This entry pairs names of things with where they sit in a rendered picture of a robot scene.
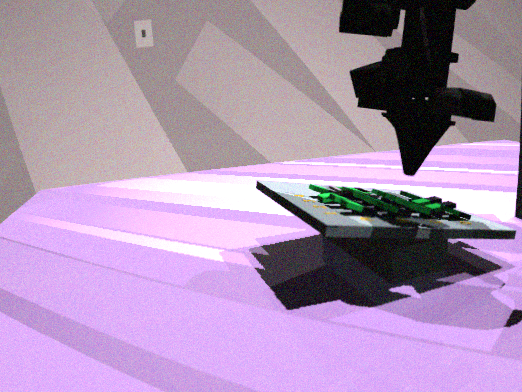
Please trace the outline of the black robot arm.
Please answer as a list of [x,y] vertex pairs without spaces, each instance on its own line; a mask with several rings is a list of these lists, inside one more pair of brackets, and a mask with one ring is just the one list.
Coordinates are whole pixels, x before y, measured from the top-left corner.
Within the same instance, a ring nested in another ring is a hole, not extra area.
[[[405,10],[402,38],[433,37],[452,43],[456,8],[467,10],[476,0],[343,0],[339,32],[391,37]],[[387,49],[381,61],[350,71],[356,98],[377,98],[405,85],[422,83],[422,68],[413,45],[404,52]],[[409,81],[409,83],[408,83]]]

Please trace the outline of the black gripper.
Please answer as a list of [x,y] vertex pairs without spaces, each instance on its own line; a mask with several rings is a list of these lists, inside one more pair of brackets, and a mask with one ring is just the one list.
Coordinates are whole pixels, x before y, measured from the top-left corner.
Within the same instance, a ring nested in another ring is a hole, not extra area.
[[[402,46],[413,45],[422,68],[422,83],[413,83],[389,91],[388,94],[358,99],[359,108],[385,110],[381,112],[392,124],[401,157],[403,175],[414,177],[428,154],[446,130],[456,122],[451,115],[471,120],[494,122],[496,102],[491,94],[447,87],[450,63],[458,63],[452,43],[433,37],[402,38]],[[428,100],[425,99],[428,97]],[[415,98],[415,99],[412,99]]]

